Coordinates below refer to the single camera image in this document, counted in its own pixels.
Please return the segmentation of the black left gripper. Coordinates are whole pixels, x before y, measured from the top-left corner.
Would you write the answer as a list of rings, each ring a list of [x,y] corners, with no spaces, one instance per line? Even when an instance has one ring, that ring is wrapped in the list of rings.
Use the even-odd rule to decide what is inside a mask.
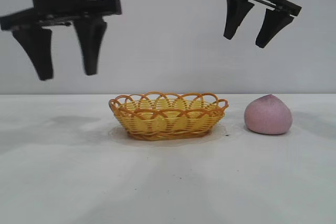
[[[107,23],[102,16],[121,15],[120,0],[32,0],[33,7],[1,17],[1,30],[12,31],[31,60],[39,80],[54,77],[50,29],[38,26],[68,23],[73,20],[87,76],[96,75],[100,47]]]

